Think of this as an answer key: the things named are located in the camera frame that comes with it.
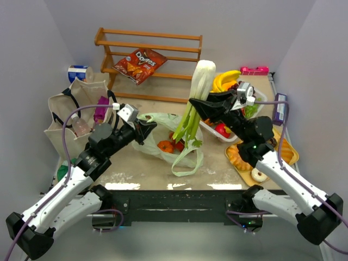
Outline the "clear plastic water bottle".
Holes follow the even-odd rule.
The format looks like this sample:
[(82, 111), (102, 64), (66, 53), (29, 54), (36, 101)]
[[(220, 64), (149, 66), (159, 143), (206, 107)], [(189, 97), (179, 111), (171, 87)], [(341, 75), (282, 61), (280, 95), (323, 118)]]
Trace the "clear plastic water bottle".
[(91, 128), (87, 124), (85, 120), (80, 118), (77, 113), (74, 113), (71, 116), (72, 120), (72, 128), (76, 134), (77, 137), (86, 135), (91, 132)]

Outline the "purple snack bag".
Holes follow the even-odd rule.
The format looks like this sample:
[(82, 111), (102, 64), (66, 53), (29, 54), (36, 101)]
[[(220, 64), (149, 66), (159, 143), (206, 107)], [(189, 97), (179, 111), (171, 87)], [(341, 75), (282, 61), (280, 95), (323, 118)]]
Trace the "purple snack bag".
[[(108, 104), (109, 104), (109, 98), (104, 96), (101, 96), (97, 102), (97, 105), (108, 105)], [(96, 107), (93, 118), (94, 118), (95, 124), (104, 123), (108, 119), (108, 108)]]

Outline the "red cherries pile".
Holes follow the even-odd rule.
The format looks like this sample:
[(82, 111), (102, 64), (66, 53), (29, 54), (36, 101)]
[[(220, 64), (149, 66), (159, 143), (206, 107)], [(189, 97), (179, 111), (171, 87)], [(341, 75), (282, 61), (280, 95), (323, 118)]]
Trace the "red cherries pile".
[(185, 142), (182, 139), (180, 141), (175, 141), (172, 138), (173, 134), (174, 134), (174, 132), (169, 133), (170, 142), (171, 142), (172, 146), (174, 147), (174, 149), (176, 149), (179, 152), (182, 152), (185, 148)]

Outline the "green celery stalk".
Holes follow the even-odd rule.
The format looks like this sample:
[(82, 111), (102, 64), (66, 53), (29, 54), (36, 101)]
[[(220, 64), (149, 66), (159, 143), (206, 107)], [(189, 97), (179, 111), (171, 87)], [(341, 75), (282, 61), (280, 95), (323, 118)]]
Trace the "green celery stalk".
[(196, 147), (201, 146), (202, 141), (196, 137), (201, 120), (199, 109), (212, 90), (215, 72), (216, 65), (214, 62), (200, 60), (197, 63), (191, 79), (190, 94), (184, 115), (172, 136), (176, 143), (184, 140), (185, 146), (189, 144), (193, 144)]

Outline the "small orange pumpkin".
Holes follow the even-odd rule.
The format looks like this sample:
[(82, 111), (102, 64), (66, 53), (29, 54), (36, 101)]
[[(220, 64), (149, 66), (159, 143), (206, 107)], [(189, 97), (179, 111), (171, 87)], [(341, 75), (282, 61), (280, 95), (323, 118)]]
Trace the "small orange pumpkin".
[(173, 142), (169, 141), (169, 140), (163, 140), (158, 142), (157, 147), (165, 153), (170, 153), (173, 154), (174, 153), (174, 146), (173, 146)]

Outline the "beige canvas tote bag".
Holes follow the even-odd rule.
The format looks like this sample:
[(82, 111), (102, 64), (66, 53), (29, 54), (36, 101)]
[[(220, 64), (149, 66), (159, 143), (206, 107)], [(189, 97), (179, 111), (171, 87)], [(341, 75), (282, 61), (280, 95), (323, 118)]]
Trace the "beige canvas tote bag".
[[(116, 102), (115, 95), (107, 88), (105, 80), (86, 83), (75, 79), (71, 85), (61, 93), (48, 99), (48, 107), (52, 115), (52, 123), (44, 131), (61, 159), (66, 159), (62, 141), (62, 131), (70, 158), (77, 158), (85, 149), (88, 137), (96, 125), (102, 123), (114, 124), (117, 116), (112, 108), (85, 108), (92, 105), (112, 105)], [(89, 126), (89, 132), (77, 133), (73, 128), (71, 114), (81, 119)]]

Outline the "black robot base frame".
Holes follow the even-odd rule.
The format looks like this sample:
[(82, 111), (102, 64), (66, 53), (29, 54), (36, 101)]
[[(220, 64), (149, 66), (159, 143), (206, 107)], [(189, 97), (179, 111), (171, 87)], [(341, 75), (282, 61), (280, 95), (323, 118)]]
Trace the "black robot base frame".
[(108, 190), (101, 185), (90, 190), (102, 200), (93, 227), (108, 231), (135, 222), (239, 222), (254, 231), (266, 214), (247, 199), (245, 190)]

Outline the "light green plastic bag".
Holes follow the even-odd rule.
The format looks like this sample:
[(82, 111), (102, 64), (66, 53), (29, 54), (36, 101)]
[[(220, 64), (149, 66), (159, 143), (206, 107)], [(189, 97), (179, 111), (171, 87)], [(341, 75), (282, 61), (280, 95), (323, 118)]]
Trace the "light green plastic bag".
[[(197, 130), (194, 140), (188, 141), (186, 146), (175, 145), (170, 139), (170, 134), (176, 130), (182, 117), (169, 113), (145, 113), (138, 116), (139, 119), (148, 122), (156, 122), (156, 128), (151, 131), (143, 145), (133, 141), (135, 150), (157, 157), (171, 165), (171, 172), (177, 177), (193, 175), (203, 165), (203, 134)], [(162, 141), (170, 142), (172, 152), (164, 151), (158, 144)]]

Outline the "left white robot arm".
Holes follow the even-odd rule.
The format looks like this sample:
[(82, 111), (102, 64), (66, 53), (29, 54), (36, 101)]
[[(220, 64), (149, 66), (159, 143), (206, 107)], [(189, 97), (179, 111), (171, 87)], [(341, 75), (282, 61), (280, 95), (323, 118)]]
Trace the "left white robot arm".
[(111, 197), (109, 191), (97, 185), (81, 199), (73, 199), (88, 188), (111, 165), (110, 157), (132, 141), (142, 145), (157, 126), (156, 122), (135, 119), (119, 130), (107, 123), (96, 126), (86, 149), (67, 174), (44, 197), (23, 213), (13, 212), (6, 225), (13, 243), (31, 260), (41, 258), (58, 235), (82, 217), (99, 212), (103, 202)]

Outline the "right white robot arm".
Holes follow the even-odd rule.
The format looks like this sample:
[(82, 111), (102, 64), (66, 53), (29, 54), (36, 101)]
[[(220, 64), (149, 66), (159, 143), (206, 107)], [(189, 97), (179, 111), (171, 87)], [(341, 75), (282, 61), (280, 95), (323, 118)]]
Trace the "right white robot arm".
[(310, 243), (320, 245), (341, 224), (343, 199), (328, 195), (308, 182), (281, 158), (281, 149), (270, 143), (274, 137), (268, 116), (246, 119), (240, 109), (257, 104), (252, 94), (234, 90), (212, 93), (206, 101), (190, 98), (189, 102), (203, 119), (224, 123), (240, 140), (237, 151), (241, 159), (271, 178), (290, 197), (289, 200), (254, 185), (248, 190), (253, 205), (294, 224)]

